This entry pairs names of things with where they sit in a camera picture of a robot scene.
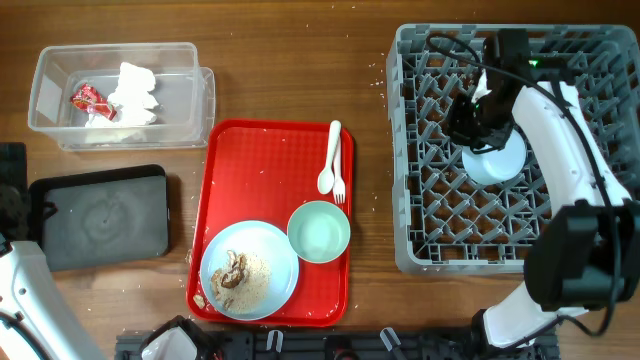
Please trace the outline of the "rice and food scraps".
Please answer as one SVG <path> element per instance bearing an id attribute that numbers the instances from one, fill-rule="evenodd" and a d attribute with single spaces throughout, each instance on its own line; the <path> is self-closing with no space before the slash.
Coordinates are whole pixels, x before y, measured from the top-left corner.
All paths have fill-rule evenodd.
<path id="1" fill-rule="evenodd" d="M 266 298 L 269 263 L 254 253 L 226 252 L 227 260 L 211 276 L 214 299 L 232 314 L 248 314 Z"/>

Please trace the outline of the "white plastic spoon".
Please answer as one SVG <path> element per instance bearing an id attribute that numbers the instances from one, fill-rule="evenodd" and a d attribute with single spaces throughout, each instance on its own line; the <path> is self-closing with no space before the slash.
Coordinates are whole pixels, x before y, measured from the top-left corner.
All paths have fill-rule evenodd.
<path id="1" fill-rule="evenodd" d="M 333 188 L 334 173 L 332 164 L 339 143 L 341 128 L 342 124 L 339 120 L 333 120 L 330 123 L 325 163 L 317 178 L 317 189 L 322 195 L 328 194 Z"/>

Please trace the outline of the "red candy wrapper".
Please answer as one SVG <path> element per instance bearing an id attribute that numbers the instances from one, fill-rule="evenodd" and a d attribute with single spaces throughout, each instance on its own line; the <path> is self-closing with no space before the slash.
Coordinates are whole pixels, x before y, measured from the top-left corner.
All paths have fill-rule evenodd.
<path id="1" fill-rule="evenodd" d="M 82 84 L 70 97 L 70 102 L 76 108 L 90 115 L 101 115 L 109 121 L 113 120 L 117 111 L 107 98 L 101 95 L 93 86 Z"/>

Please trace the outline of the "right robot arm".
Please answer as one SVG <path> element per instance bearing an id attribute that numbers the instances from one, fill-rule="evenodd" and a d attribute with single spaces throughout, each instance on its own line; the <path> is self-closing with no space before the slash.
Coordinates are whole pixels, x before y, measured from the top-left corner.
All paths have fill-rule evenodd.
<path id="1" fill-rule="evenodd" d="M 523 132 L 552 211 L 527 253 L 522 284 L 474 316 L 473 351 L 488 357 L 526 347 L 586 312 L 612 313 L 634 295 L 639 204 L 605 162 L 565 61 L 535 57 L 525 30 L 501 29 L 470 62 L 482 75 L 473 95 L 458 95 L 450 106 L 449 138 L 487 157 Z"/>

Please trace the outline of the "white plastic fork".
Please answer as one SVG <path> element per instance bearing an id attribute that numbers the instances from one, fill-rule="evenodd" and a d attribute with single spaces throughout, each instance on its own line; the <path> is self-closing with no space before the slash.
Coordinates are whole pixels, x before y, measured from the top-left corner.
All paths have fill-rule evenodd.
<path id="1" fill-rule="evenodd" d="M 334 184 L 333 197 L 336 204 L 344 204 L 346 200 L 346 185 L 342 178 L 342 145 L 338 140 L 336 151 L 333 159 Z"/>

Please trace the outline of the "small light blue saucer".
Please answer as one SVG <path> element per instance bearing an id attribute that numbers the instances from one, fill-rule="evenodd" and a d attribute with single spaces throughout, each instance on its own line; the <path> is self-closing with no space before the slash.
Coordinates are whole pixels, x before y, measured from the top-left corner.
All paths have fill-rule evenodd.
<path id="1" fill-rule="evenodd" d="M 462 147 L 462 164 L 468 176 L 481 185 L 493 185 L 512 179 L 520 173 L 527 157 L 526 144 L 517 130 L 513 130 L 501 150 L 474 154 Z"/>

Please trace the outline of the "white napkin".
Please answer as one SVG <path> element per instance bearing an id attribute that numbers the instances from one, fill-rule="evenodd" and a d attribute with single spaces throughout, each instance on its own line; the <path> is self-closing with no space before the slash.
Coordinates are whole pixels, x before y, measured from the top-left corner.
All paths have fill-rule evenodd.
<path id="1" fill-rule="evenodd" d="M 88 114 L 85 127 L 89 128 L 87 143 L 124 143 L 142 141 L 142 128 L 157 120 L 153 110 L 159 106 L 151 94 L 155 90 L 156 79 L 149 69 L 129 62 L 120 64 L 115 90 L 106 98 L 117 111 L 109 121 L 101 115 Z"/>

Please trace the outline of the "mint green bowl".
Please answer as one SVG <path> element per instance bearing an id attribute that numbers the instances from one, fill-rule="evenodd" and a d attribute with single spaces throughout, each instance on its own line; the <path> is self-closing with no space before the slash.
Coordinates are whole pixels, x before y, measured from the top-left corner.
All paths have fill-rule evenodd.
<path id="1" fill-rule="evenodd" d="M 351 226 L 345 212 L 326 201 L 311 201 L 298 207 L 289 218 L 287 237 L 302 260 L 325 264 L 347 249 Z"/>

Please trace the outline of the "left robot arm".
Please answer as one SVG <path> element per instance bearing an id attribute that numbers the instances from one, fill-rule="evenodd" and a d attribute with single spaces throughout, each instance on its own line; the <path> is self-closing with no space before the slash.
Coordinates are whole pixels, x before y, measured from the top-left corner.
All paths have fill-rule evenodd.
<path id="1" fill-rule="evenodd" d="M 102 359 L 30 240 L 26 146 L 1 145 L 1 351 L 9 359 Z"/>

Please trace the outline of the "large light blue plate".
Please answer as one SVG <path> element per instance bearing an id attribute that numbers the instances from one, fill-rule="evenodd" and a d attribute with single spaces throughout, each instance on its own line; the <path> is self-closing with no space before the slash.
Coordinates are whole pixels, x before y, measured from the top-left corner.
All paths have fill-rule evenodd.
<path id="1" fill-rule="evenodd" d="M 225 289 L 214 274 L 230 270 L 231 254 L 247 258 L 246 274 L 236 287 Z M 230 319 L 249 322 L 280 310 L 294 293 L 299 273 L 298 256 L 279 228 L 262 221 L 242 221 L 209 242 L 199 277 L 209 306 Z"/>

